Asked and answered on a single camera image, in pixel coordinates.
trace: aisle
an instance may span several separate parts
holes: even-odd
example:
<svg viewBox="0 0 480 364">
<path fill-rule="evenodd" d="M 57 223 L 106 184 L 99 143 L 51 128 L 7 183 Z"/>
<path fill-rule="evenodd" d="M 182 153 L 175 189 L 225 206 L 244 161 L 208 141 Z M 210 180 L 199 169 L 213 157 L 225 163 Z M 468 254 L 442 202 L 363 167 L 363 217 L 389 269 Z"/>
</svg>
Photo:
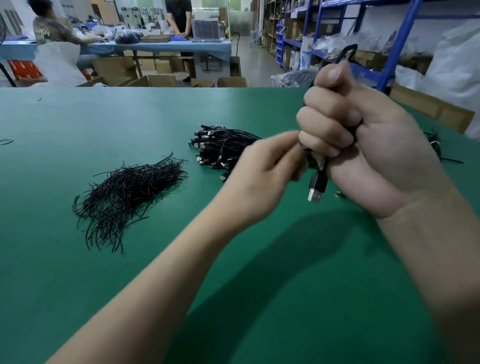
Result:
<svg viewBox="0 0 480 364">
<path fill-rule="evenodd" d="M 237 51 L 237 37 L 232 42 L 232 56 Z M 242 76 L 250 83 L 250 87 L 272 87 L 270 76 L 283 73 L 275 58 L 261 46 L 252 44 L 250 48 L 250 37 L 241 36 L 238 56 Z"/>
</svg>

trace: camouflage shirt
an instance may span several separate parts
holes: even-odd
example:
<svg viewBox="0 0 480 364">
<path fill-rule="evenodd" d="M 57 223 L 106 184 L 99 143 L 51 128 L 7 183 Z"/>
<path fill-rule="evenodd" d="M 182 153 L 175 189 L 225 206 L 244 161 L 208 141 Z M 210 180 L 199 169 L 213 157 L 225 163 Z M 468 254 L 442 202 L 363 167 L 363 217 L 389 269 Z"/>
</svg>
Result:
<svg viewBox="0 0 480 364">
<path fill-rule="evenodd" d="M 33 20 L 33 31 L 38 44 L 49 42 L 83 44 L 83 41 L 75 36 L 67 27 L 56 20 L 43 16 L 38 16 Z"/>
</svg>

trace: green table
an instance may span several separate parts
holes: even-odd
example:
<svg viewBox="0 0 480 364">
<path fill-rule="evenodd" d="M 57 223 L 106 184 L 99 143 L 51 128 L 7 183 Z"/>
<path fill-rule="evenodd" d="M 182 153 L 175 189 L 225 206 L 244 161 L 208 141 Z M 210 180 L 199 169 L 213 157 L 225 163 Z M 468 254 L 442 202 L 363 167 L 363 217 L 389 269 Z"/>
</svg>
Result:
<svg viewBox="0 0 480 364">
<path fill-rule="evenodd" d="M 301 89 L 0 89 L 0 363 L 40 363 L 144 268 L 222 186 L 187 145 L 198 124 L 296 129 Z M 422 119 L 431 128 L 431 121 Z M 442 132 L 444 164 L 477 212 L 480 151 Z M 134 224 L 125 254 L 88 251 L 76 194 L 173 151 L 188 178 Z M 375 221 L 310 172 L 213 265 L 168 363 L 437 363 L 441 342 Z"/>
</svg>

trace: blue tablecloth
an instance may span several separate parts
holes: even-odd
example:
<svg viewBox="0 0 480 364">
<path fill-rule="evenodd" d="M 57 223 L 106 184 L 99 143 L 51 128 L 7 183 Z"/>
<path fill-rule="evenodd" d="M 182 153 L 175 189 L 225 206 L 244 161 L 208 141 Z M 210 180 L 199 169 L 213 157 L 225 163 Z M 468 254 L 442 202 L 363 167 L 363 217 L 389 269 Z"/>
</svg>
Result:
<svg viewBox="0 0 480 364">
<path fill-rule="evenodd" d="M 35 59 L 37 44 L 31 41 L 5 41 L 0 45 L 0 58 L 4 60 L 32 61 Z M 191 40 L 171 41 L 167 43 L 137 43 L 115 44 L 93 43 L 82 46 L 82 54 L 109 55 L 124 50 L 140 50 L 144 52 L 205 52 L 214 57 L 228 61 L 232 53 L 232 42 L 224 40 L 221 43 L 196 43 Z"/>
</svg>

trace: hand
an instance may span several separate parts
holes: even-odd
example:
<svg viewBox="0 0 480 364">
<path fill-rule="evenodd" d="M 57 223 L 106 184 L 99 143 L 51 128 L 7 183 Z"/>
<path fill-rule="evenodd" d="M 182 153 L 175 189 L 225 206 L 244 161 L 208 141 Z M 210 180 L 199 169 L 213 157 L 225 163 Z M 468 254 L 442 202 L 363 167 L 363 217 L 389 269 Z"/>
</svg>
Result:
<svg viewBox="0 0 480 364">
<path fill-rule="evenodd" d="M 451 188 L 415 120 L 386 95 L 357 84 L 347 61 L 322 68 L 304 102 L 297 114 L 300 142 L 317 159 L 332 158 L 331 180 L 375 217 Z M 353 143 L 345 127 L 356 126 Z"/>
<path fill-rule="evenodd" d="M 282 133 L 245 148 L 211 204 L 240 229 L 270 215 L 287 183 L 298 181 L 308 167 L 298 135 L 299 132 Z"/>
</svg>

